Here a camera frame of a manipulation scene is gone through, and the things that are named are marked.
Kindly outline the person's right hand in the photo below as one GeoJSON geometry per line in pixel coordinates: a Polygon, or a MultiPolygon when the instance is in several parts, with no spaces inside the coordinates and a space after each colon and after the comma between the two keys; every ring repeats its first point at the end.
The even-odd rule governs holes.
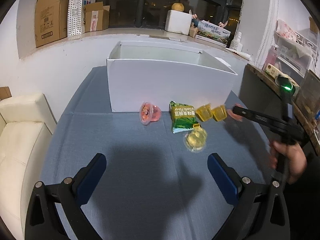
{"type": "Polygon", "coordinates": [[[307,167],[306,156],[299,143],[286,145],[274,140],[270,142],[270,154],[270,165],[274,169],[277,167],[280,154],[287,158],[289,165],[287,182],[289,184],[296,182],[307,167]]]}

